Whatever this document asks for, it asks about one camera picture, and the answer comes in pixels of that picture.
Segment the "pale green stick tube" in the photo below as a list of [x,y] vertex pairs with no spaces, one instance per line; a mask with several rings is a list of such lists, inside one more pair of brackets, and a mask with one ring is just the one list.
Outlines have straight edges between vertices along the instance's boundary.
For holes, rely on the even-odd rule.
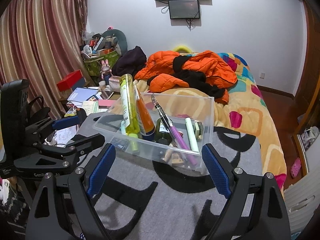
[[191,123],[190,118],[185,118],[185,125],[186,125],[186,129],[187,129],[187,133],[188,133],[188,139],[189,139],[189,144],[190,144],[191,150],[194,152],[199,152],[195,133],[193,130],[193,125]]

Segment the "beige tube with red band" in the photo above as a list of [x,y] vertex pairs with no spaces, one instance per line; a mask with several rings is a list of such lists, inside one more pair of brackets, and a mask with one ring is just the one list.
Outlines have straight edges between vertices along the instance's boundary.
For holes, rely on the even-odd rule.
[[161,161],[171,166],[184,165],[184,160],[182,157],[177,152],[170,149],[165,152],[164,156],[161,158]]

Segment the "small green patterned box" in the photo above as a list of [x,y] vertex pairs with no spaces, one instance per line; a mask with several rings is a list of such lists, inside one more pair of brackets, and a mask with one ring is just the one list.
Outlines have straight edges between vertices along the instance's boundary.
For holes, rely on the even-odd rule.
[[195,138],[196,140],[200,141],[203,136],[203,124],[202,122],[195,120],[194,121],[194,133],[195,133]]

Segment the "mint small tube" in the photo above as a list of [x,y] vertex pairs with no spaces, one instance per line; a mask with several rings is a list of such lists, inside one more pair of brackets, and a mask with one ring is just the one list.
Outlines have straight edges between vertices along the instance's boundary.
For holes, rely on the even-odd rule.
[[120,130],[121,130],[121,134],[122,135],[127,135],[127,133],[126,133],[126,129],[125,129],[125,122],[124,122],[124,120],[121,122],[121,124],[120,124]]

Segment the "clear plastic storage box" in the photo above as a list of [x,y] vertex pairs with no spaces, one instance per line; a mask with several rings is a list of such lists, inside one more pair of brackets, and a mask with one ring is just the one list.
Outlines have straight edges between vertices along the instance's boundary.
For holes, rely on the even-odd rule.
[[162,124],[151,97],[150,93],[142,94],[155,126],[150,140],[143,135],[129,137],[125,134],[121,100],[117,100],[94,123],[93,128],[122,152],[165,163],[179,170],[185,169],[191,174],[207,175],[201,150],[203,145],[213,142],[214,99],[177,94],[155,95],[187,145],[183,149],[174,143],[168,129]]

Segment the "dark green glass bottle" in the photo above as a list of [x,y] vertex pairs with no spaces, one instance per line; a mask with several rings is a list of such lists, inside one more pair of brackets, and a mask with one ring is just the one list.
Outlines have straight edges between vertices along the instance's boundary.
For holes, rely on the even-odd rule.
[[163,145],[170,145],[170,143],[172,142],[172,137],[169,133],[169,130],[166,129],[161,119],[158,119],[156,122],[154,140],[156,143]]

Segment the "orange sunscreen tube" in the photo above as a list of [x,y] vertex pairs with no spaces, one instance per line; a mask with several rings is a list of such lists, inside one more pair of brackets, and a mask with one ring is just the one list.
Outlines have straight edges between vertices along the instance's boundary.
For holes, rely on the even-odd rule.
[[135,83],[133,84],[133,88],[136,97],[136,110],[140,133],[143,139],[153,141],[155,136],[155,125]]

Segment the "yellow-green spray bottle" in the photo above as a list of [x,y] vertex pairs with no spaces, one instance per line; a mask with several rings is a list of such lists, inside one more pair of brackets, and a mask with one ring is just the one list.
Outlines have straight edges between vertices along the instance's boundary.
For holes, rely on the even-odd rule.
[[126,135],[130,137],[130,148],[134,155],[139,154],[138,139],[140,134],[139,123],[136,111],[136,98],[133,88],[133,77],[131,74],[124,74],[120,78],[120,98],[123,109],[123,121]]

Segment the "red box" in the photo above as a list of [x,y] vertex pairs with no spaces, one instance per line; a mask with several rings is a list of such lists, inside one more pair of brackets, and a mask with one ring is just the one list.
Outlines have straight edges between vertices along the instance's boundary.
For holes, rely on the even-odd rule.
[[56,86],[60,92],[71,89],[79,80],[83,78],[81,70],[71,72],[62,80],[60,80]]

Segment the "grey black patterned blanket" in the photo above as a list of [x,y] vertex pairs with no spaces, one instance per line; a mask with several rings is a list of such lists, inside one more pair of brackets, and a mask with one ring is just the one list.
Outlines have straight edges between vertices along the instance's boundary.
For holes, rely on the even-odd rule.
[[[233,167],[262,175],[259,140],[215,127],[213,146]],[[226,199],[209,175],[121,152],[92,199],[112,239],[204,239]]]

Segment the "pink box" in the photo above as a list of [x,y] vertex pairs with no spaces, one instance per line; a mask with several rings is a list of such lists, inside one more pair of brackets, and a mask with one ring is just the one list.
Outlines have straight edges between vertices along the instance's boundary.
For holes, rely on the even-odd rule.
[[99,99],[98,105],[99,107],[111,107],[116,103],[116,100],[109,100],[109,99]]

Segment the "green storage bag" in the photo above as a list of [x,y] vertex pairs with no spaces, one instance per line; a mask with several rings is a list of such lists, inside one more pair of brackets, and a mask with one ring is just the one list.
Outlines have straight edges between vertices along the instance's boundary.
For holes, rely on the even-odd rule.
[[100,57],[84,60],[84,66],[89,76],[100,76],[102,61],[108,61],[108,65],[112,67],[116,64],[120,56],[116,51],[112,51]]

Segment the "black garment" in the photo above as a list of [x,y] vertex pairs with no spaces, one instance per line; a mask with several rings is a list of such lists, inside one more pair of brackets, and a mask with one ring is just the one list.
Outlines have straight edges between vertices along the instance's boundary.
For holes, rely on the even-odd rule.
[[183,69],[183,65],[190,59],[190,56],[178,56],[173,59],[173,74],[158,74],[147,80],[149,90],[154,93],[161,93],[174,87],[194,88],[216,100],[227,99],[227,90],[217,85],[206,83],[206,76],[203,72]]

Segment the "grey-green neck pillow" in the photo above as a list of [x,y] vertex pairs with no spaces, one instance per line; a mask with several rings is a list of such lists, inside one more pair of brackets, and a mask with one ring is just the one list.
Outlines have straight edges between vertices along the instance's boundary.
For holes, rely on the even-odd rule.
[[125,34],[118,29],[108,29],[102,33],[102,37],[110,41],[118,55],[123,56],[127,52],[127,40]]

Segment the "small wall monitor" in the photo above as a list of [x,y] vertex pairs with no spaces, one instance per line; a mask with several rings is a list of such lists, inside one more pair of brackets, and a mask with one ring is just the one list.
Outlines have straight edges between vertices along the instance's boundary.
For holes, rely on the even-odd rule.
[[170,0],[168,6],[171,20],[200,19],[199,0]]

